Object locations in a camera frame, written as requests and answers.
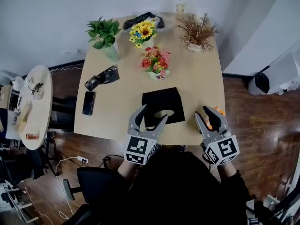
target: black jacket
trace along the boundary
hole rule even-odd
[[[251,198],[240,174],[219,183],[191,152],[157,152],[130,186],[115,174],[94,218],[102,225],[247,224]]]

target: trash can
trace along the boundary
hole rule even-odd
[[[270,82],[264,73],[258,73],[248,84],[248,91],[252,95],[266,94],[270,90]]]

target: orange object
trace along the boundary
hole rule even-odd
[[[38,139],[38,138],[39,138],[39,134],[30,134],[30,133],[26,134],[26,139],[28,139],[28,140],[34,140],[34,139]]]
[[[222,114],[225,117],[226,113],[221,108],[216,106],[216,107],[214,107],[214,109],[217,110],[220,114]],[[204,119],[204,121],[206,122],[207,127],[209,129],[212,129],[212,126],[210,125],[210,120],[209,120],[208,116]]]

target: power strip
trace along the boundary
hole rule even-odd
[[[77,159],[81,162],[83,161],[84,163],[89,163],[90,162],[90,160],[88,158],[81,157],[81,156],[77,156]]]

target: plastic bottle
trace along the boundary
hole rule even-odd
[[[176,5],[176,12],[178,14],[184,13],[184,6],[185,6],[185,4],[183,3],[183,1],[178,0],[177,5]]]

